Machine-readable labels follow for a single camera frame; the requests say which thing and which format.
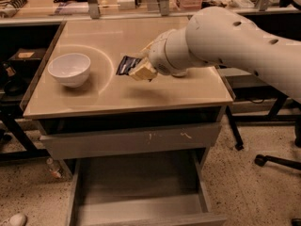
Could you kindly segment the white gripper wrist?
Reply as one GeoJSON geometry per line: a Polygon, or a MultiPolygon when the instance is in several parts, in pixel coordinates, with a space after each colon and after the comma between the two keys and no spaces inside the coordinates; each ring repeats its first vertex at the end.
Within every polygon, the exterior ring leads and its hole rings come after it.
{"type": "Polygon", "coordinates": [[[207,63],[194,56],[187,45],[185,29],[171,29],[160,34],[153,42],[145,46],[140,53],[144,57],[129,76],[136,81],[152,80],[157,72],[162,75],[176,75],[190,68],[205,67],[207,63]]]}

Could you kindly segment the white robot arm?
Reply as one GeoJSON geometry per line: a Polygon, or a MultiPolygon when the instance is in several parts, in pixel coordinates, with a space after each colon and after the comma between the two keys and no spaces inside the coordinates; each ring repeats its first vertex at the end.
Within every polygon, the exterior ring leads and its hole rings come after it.
{"type": "Polygon", "coordinates": [[[160,34],[129,71],[136,80],[221,64],[252,73],[301,102],[301,42],[267,33],[220,7],[197,12],[186,27],[160,34]]]}

